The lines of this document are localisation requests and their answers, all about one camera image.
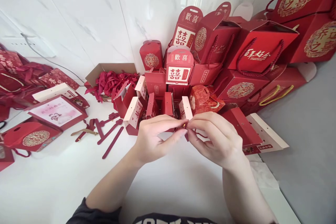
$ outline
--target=sleeve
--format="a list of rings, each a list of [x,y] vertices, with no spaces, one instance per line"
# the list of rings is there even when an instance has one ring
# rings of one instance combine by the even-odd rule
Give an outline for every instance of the sleeve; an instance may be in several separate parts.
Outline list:
[[[99,209],[88,208],[85,200],[84,198],[66,224],[119,224],[121,207],[112,213],[105,213]]]

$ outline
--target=wall socket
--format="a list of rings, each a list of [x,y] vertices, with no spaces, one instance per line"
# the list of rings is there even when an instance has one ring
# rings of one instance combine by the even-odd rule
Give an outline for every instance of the wall socket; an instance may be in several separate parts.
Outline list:
[[[39,37],[28,37],[28,41],[30,46],[44,57],[51,58],[56,56],[52,49],[48,47],[46,43],[44,43],[43,40]],[[0,42],[8,51],[15,51],[21,54],[23,57],[41,57],[27,45],[24,37],[2,37],[0,38]]]

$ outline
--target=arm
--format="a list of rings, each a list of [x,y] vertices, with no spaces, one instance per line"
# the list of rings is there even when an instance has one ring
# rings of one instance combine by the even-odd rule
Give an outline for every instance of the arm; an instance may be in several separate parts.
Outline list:
[[[159,115],[143,120],[140,123],[135,145],[91,191],[86,199],[87,207],[103,212],[117,210],[139,169],[146,163],[165,156],[174,144],[187,133],[187,130],[176,131],[166,141],[157,135],[168,129],[181,127],[187,121],[177,120],[168,115]]]
[[[224,197],[231,216],[238,224],[271,224],[277,220],[253,177],[242,151],[243,140],[222,116],[197,114],[187,125],[190,143],[210,161],[223,168]],[[200,140],[192,129],[208,134]]]

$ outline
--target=white table surface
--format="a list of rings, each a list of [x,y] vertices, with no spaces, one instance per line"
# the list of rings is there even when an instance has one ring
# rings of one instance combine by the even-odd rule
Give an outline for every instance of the white table surface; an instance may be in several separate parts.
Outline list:
[[[85,88],[77,90],[84,95]],[[97,103],[87,94],[86,111],[91,118],[106,120],[111,103]],[[10,121],[15,125],[16,116]],[[106,133],[113,125],[103,128]],[[75,142],[72,132],[83,129],[78,123],[39,153],[29,158],[14,154],[15,163],[0,172],[0,223],[62,224],[99,180],[134,145],[136,137],[122,132],[108,157],[102,156],[119,127],[101,145],[99,135],[86,134]],[[182,139],[166,157],[145,165],[137,174],[121,211],[121,223],[151,212],[190,217],[206,217],[217,223],[230,223],[223,189],[221,168],[201,156]],[[278,221],[300,223],[280,190],[261,188]]]

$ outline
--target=hand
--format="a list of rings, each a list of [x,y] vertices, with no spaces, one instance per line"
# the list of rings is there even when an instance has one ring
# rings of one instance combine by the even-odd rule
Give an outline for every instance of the hand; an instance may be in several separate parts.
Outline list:
[[[203,142],[192,129],[205,131],[210,141]],[[190,143],[207,159],[223,168],[245,160],[243,140],[234,126],[214,112],[196,114],[187,124]]]
[[[187,130],[177,130],[166,141],[159,138],[158,134],[171,128],[182,127],[187,122],[188,120],[177,120],[168,115],[158,115],[141,121],[138,138],[130,152],[136,156],[141,165],[162,158],[187,133]]]

